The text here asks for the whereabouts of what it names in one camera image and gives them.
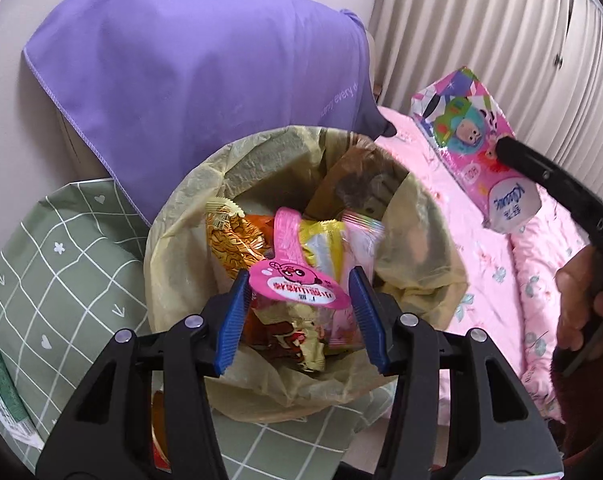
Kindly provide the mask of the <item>person right hand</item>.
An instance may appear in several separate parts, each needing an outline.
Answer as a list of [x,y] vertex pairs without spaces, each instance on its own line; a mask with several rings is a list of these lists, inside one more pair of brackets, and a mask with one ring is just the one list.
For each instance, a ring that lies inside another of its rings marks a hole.
[[[557,345],[562,349],[579,351],[583,346],[582,329],[593,314],[603,318],[603,292],[590,295],[594,277],[595,248],[587,246],[569,260],[555,274],[557,290],[561,295],[561,314],[557,324]],[[603,337],[589,353],[588,359],[603,356]]]

